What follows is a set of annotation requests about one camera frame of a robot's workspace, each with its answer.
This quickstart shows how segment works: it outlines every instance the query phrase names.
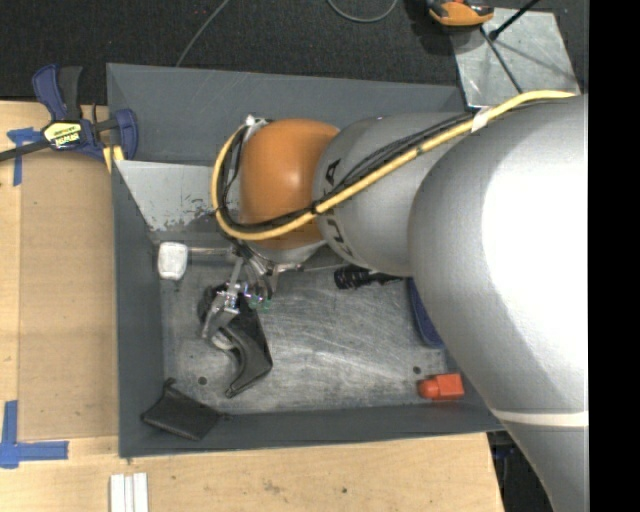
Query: gray tray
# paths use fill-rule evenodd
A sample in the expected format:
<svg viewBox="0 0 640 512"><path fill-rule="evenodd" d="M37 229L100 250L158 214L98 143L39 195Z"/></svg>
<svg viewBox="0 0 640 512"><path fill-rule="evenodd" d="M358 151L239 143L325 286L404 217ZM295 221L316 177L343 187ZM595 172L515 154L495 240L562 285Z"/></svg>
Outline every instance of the gray tray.
<svg viewBox="0 0 640 512"><path fill-rule="evenodd" d="M199 337L196 316L202 291L228 278L229 264L194 258L177 283L159 279L155 265L165 240L224 245L207 215L209 168L248 113L344 127L372 115L460 112L456 89L123 65L108 74L110 109L133 109L141 133L139 161L113 170L121 456L501 428L466 380L458 402L417 396L418 379L455 362L420 340L405 282L339 291L330 271L283 275L261 314L274 368L229 400L234 363ZM169 377L231 419L199 442L144 424Z"/></svg>

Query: black carpet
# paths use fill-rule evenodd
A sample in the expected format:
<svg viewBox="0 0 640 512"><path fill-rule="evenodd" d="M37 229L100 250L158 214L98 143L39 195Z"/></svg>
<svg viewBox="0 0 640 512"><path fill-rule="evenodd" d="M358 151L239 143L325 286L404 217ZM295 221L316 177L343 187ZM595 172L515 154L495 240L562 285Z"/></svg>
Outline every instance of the black carpet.
<svg viewBox="0 0 640 512"><path fill-rule="evenodd" d="M358 16L391 0L335 0ZM222 0L31 0L3 2L0 97L33 97L40 67L80 65L82 103L106 104L109 62L173 66ZM525 2L496 0L495 7ZM583 92L588 92L587 0L541 1L553 12ZM358 24L324 0L231 0L204 31L183 66L390 82L458 85L453 49L420 0L400 0L383 21ZM490 438L508 512L551 510L535 473L509 438Z"/></svg>

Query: small white cube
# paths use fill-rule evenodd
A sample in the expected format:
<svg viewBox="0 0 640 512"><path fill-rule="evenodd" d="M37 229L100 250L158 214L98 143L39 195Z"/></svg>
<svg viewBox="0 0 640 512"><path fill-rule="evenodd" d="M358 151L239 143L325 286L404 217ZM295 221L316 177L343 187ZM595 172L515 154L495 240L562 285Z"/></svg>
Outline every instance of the small white cube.
<svg viewBox="0 0 640 512"><path fill-rule="evenodd" d="M179 281L187 271L189 248L178 242L162 242L158 252L158 273L162 279Z"/></svg>

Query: wooden table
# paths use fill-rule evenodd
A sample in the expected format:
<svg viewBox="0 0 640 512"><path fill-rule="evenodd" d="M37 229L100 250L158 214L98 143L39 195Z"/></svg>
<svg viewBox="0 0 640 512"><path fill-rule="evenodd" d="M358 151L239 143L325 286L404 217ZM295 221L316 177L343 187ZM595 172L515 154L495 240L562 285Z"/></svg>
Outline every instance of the wooden table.
<svg viewBox="0 0 640 512"><path fill-rule="evenodd" d="M12 147L7 130L47 121L37 103L0 102L0 150ZM115 342L112 332L105 333L112 295L89 289L112 272L105 250L112 244L105 210L110 198L103 197L107 171L88 158L48 151L25 157L23 165L24 183L13 187L13 162L0 164L0 406L19 399L21 440L63 438L70 444L68 460L0 469L0 510L106 511L109 476L136 472L148 474L152 512L504 510L484 434L120 459ZM43 204L32 204L38 194ZM76 204L82 215L73 213ZM87 220L94 210L97 220ZM62 226L52 233L54 218ZM67 226L74 240L65 239ZM46 231L41 236L40 228ZM74 247L84 245L82 233L91 250L78 255ZM99 254L108 254L100 261L96 244ZM77 274L68 281L60 276L70 269L51 271L68 261L60 255L65 251L75 258L69 265ZM82 277L85 264L96 265L96 275ZM79 308L106 309L92 317L98 328L82 325Z"/></svg>

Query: yellow cable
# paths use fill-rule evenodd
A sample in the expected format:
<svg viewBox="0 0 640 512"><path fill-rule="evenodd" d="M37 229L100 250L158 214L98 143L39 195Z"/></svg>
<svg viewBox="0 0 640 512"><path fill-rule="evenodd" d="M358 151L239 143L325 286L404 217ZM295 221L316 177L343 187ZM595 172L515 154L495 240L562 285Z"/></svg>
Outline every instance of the yellow cable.
<svg viewBox="0 0 640 512"><path fill-rule="evenodd" d="M563 91L543 90L543 91L525 92L511 98L510 100L505 101L504 103L496 107L493 107L486 114L487 120L490 121L492 119L495 119L496 117L499 117L505 114L509 110L512 110L515 107L522 105L523 103L527 103L529 101L562 99L562 98L569 98L571 96L575 96L575 95L573 93L563 92ZM344 189L342 192L336 194L334 197L331 197L330 199L327 199L326 201L323 201L322 203L317 204L316 211L318 212L318 214L321 214L326 212L327 210L330 210L331 208L337 206L344 200L349 199L350 197L354 196L358 192L361 192L362 190L367 188L369 185L372 185L376 181L384 178L387 174L395 171L396 169L403 166L404 164L414 160L415 158L422 155L423 153L426 153L427 151L431 151L432 149L438 147L439 145L444 144L445 142L448 142L451 139L454 139L455 137L463 135L466 132L470 132L472 127L473 127L473 119L470 119L469 121L465 121L457 126L454 126L453 128L447 130L446 132L441 133L440 135L437 135L436 137L433 137L423 142L420 146L414 149L411 149L406 153L400 155L399 157L393 159L392 161L383 165L382 167L375 170L371 174L362 178L357 183L354 183L350 187ZM294 229L298 229L304 224L306 224L307 222L310 222L311 220L313 220L318 214L316 214L315 212L307 212L302 214L297 219L294 219L291 222L288 222L287 224L278 226L276 228L270 228L265 231L256 232L256 233L244 233L242 231L238 231L237 229L234 229L233 227L229 226L225 222L225 220L222 217L222 214L218 210L218 208L220 207L220 205L218 204L218 189L217 189L218 176L220 175L222 162L224 161L225 155L227 154L227 151L229 151L229 147L231 146L233 139L241 129L242 127L236 130L236 132L231 137L229 137L229 139L224 144L224 146L222 146L222 149L220 150L220 153L218 153L218 158L216 159L216 162L213 167L213 175L211 177L211 198L213 201L213 208L216 212L216 219L220 224L220 227L228 235L234 238L237 238L239 240L255 241L255 240L266 240L268 238L275 238L278 236L285 235L290 231L293 231Z"/></svg>

